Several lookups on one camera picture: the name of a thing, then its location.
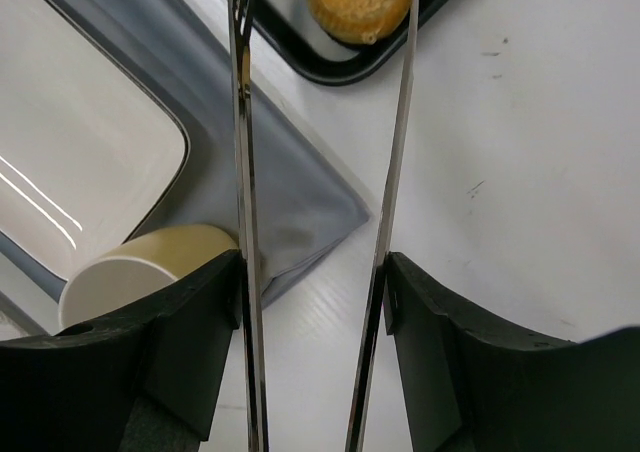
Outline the round yellow bun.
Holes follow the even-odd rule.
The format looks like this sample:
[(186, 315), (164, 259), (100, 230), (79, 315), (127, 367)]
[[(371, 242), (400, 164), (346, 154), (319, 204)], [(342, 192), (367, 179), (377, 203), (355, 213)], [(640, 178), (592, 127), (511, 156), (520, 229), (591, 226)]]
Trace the round yellow bun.
[(318, 25), (350, 45), (371, 45), (404, 20), (413, 0), (306, 0)]

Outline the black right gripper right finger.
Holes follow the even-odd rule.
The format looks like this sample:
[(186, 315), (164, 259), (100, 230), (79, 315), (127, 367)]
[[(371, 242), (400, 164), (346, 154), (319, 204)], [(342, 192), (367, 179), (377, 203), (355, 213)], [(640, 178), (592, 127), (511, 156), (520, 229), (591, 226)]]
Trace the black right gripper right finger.
[(393, 336), (416, 451), (635, 451), (639, 330), (571, 342), (510, 322), (401, 253)]

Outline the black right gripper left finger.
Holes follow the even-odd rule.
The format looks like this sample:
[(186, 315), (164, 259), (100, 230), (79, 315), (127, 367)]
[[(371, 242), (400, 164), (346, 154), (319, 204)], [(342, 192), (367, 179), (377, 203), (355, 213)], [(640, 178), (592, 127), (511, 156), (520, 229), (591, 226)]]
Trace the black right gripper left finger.
[(1, 345), (5, 451), (195, 451), (209, 439), (233, 332), (228, 251), (120, 309)]

